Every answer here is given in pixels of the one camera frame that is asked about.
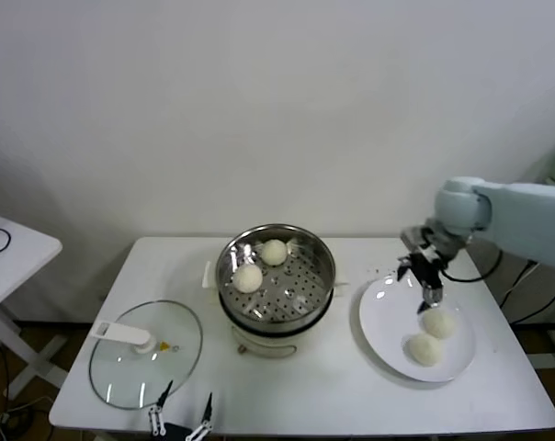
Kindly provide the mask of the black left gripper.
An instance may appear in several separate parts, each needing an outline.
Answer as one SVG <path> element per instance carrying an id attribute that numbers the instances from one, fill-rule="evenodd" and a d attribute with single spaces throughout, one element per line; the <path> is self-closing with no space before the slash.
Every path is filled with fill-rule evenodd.
<path id="1" fill-rule="evenodd" d="M 152 435 L 163 435 L 164 441 L 202 441 L 212 431 L 212 393 L 209 394 L 204 413 L 198 427 L 192 430 L 177 424 L 165 423 L 163 417 L 164 404 L 173 386 L 170 380 L 166 388 L 159 396 L 156 403 L 148 411 L 149 423 Z"/>

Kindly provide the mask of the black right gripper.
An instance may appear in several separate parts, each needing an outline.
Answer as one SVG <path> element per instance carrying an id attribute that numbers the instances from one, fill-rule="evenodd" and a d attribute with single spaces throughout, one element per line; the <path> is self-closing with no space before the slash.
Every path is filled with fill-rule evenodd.
<path id="1" fill-rule="evenodd" d="M 443 269 L 439 259 L 430 260 L 421 250 L 414 249 L 408 256 L 399 260 L 396 271 L 396 279 L 402 280 L 410 270 L 422 286 L 423 301 L 420 303 L 417 313 L 421 314 L 433 308 L 437 308 L 443 301 L 444 292 L 440 278 Z"/>

